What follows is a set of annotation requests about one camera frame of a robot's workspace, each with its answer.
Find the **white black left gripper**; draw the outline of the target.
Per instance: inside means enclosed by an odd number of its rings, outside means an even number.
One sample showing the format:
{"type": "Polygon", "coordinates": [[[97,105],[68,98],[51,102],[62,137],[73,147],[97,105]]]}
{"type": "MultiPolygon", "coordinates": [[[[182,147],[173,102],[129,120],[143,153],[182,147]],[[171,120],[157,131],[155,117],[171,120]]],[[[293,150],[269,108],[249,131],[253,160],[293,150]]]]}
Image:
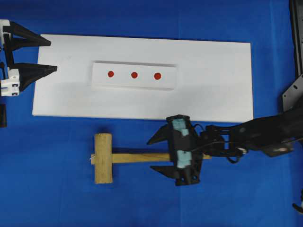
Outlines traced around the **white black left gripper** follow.
{"type": "Polygon", "coordinates": [[[16,63],[13,51],[23,47],[50,46],[51,42],[7,19],[0,20],[0,47],[5,53],[7,67],[0,63],[3,79],[0,80],[0,96],[18,96],[30,84],[57,71],[57,66],[16,63]]]}

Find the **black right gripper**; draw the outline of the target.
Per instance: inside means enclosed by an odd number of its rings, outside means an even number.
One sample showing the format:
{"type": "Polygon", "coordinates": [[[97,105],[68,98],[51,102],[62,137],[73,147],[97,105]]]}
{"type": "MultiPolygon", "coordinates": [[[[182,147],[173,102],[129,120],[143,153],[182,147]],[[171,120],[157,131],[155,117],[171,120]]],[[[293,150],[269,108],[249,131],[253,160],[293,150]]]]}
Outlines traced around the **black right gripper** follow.
{"type": "Polygon", "coordinates": [[[175,115],[166,118],[167,124],[161,126],[147,141],[147,145],[167,141],[173,166],[150,166],[165,177],[175,179],[176,186],[198,184],[203,155],[197,151],[198,134],[189,116],[175,115]]]}

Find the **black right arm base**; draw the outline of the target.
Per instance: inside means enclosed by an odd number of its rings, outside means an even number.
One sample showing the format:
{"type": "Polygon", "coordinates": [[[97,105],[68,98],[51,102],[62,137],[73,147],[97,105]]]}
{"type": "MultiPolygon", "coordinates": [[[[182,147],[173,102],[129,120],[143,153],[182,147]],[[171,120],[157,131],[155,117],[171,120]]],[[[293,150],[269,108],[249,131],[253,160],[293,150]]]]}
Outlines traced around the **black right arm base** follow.
{"type": "Polygon", "coordinates": [[[303,105],[303,0],[289,1],[295,81],[282,94],[283,111],[303,105]]]}

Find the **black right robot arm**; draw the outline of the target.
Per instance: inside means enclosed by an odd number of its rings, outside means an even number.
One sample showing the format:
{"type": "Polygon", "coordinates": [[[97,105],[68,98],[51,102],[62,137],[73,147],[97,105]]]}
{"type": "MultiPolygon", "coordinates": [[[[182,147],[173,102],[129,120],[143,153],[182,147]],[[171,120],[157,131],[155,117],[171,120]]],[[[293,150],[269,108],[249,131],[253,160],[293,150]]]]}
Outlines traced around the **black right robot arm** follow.
{"type": "Polygon", "coordinates": [[[200,133],[196,132],[189,116],[179,114],[166,121],[147,143],[167,141],[173,164],[151,168],[175,179],[177,186],[200,182],[205,155],[225,157],[233,164],[250,150],[276,157],[292,152],[292,143],[303,138],[303,115],[296,110],[229,127],[208,125],[200,133]]]}

